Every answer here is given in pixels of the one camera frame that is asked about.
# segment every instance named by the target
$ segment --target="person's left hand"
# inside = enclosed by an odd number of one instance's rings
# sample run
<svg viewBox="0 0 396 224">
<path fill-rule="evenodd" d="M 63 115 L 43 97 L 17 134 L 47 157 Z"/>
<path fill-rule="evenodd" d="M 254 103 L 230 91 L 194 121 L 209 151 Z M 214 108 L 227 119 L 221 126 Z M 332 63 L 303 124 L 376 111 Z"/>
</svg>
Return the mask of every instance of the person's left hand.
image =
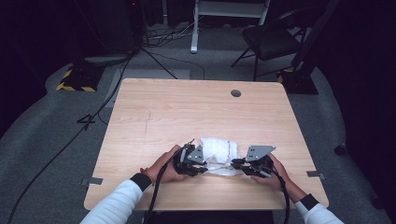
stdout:
<svg viewBox="0 0 396 224">
<path fill-rule="evenodd" d="M 161 170 L 161 167 L 171 158 L 179 149 L 180 146 L 175 145 L 172 149 L 168 152 L 165 152 L 161 155 L 158 160 L 154 162 L 154 164 L 147 169 L 147 174 L 157 181 L 157 175 Z M 166 168 L 165 173 L 163 173 L 163 177 L 161 178 L 161 182 L 169 182 L 172 180 L 184 180 L 188 177 L 188 175 L 180 175 L 176 172 L 172 162 L 168 163 L 168 167 Z"/>
</svg>

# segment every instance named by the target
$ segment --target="black chair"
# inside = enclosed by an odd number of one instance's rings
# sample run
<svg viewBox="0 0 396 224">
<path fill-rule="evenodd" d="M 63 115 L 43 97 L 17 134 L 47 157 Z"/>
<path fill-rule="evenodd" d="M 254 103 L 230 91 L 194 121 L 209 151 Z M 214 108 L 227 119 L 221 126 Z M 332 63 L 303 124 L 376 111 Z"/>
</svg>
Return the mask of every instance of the black chair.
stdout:
<svg viewBox="0 0 396 224">
<path fill-rule="evenodd" d="M 261 77 L 272 72 L 257 75 L 257 67 L 259 59 L 261 61 L 268 61 L 275 58 L 280 58 L 286 55 L 297 53 L 303 46 L 307 29 L 312 27 L 318 18 L 324 13 L 325 7 L 306 7 L 295 9 L 284 13 L 278 18 L 264 24 L 254 27 L 249 27 L 242 32 L 242 36 L 248 44 L 248 48 L 239 56 L 239 58 L 231 65 L 234 67 L 239 60 L 256 56 L 254 63 L 254 77 Z M 294 35 L 289 29 L 300 28 Z M 300 35 L 300 41 L 297 40 L 297 35 Z M 245 56 L 250 50 L 254 54 Z"/>
</svg>

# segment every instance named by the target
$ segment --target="black wristband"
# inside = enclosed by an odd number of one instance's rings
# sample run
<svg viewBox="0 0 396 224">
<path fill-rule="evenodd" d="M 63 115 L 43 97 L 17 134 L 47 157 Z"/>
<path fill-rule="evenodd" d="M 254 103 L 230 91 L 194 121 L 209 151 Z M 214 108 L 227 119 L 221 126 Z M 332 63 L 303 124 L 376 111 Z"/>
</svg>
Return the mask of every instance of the black wristband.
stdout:
<svg viewBox="0 0 396 224">
<path fill-rule="evenodd" d="M 130 180 L 134 181 L 142 189 L 142 192 L 152 184 L 151 179 L 145 174 L 135 174 Z"/>
<path fill-rule="evenodd" d="M 308 194 L 305 197 L 303 197 L 300 202 L 304 205 L 304 207 L 309 211 L 315 205 L 317 205 L 319 202 L 312 196 L 312 194 Z"/>
</svg>

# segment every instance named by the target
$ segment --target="tabletop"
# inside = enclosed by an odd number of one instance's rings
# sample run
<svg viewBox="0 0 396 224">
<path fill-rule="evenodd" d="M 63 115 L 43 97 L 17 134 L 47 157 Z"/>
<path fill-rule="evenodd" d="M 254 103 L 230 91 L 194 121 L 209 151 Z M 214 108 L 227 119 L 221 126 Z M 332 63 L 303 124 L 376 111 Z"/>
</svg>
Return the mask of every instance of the tabletop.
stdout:
<svg viewBox="0 0 396 224">
<path fill-rule="evenodd" d="M 232 96 L 239 91 L 240 96 Z M 290 178 L 329 205 L 283 86 L 275 82 L 125 78 L 92 176 L 85 207 L 92 209 L 119 183 L 154 163 L 174 145 L 191 139 L 232 140 L 245 157 L 249 146 L 276 146 L 273 154 Z M 147 210 L 154 188 L 135 210 Z M 161 183 L 154 210 L 284 209 L 282 192 L 246 175 L 201 174 Z"/>
</svg>

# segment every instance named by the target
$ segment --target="white sleeve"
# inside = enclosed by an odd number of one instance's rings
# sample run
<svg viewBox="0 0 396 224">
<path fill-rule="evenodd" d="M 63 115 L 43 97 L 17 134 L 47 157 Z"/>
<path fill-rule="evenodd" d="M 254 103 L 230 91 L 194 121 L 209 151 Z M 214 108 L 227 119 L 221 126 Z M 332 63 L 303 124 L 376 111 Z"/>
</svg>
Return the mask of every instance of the white sleeve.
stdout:
<svg viewBox="0 0 396 224">
<path fill-rule="evenodd" d="M 340 224 L 338 217 L 320 203 L 304 204 L 301 201 L 295 204 L 306 224 Z"/>
<path fill-rule="evenodd" d="M 124 224 L 140 201 L 142 189 L 132 180 L 120 183 L 117 188 L 99 202 L 81 221 L 83 224 Z"/>
</svg>

